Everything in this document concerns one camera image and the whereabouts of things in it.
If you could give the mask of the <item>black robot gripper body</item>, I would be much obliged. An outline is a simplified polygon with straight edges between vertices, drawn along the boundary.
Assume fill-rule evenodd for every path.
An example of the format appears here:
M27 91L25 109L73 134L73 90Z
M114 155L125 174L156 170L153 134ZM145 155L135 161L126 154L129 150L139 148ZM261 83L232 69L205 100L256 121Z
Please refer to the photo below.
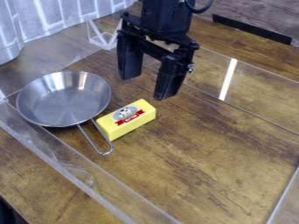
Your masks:
M198 43L188 37L194 0L142 0L141 14L121 14L125 34L138 38L143 54L160 60L170 53L192 59Z

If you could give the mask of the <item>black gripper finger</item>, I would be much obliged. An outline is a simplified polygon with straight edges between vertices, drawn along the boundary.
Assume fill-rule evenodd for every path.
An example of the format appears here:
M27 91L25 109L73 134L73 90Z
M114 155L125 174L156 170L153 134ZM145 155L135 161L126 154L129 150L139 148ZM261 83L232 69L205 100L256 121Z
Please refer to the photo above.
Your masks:
M185 75L192 69L193 63L188 62L181 54L170 53L162 57L153 90L156 100L164 100L177 94Z
M138 38L117 32L115 37L117 70L122 80L131 79L141 74L143 51L138 45Z

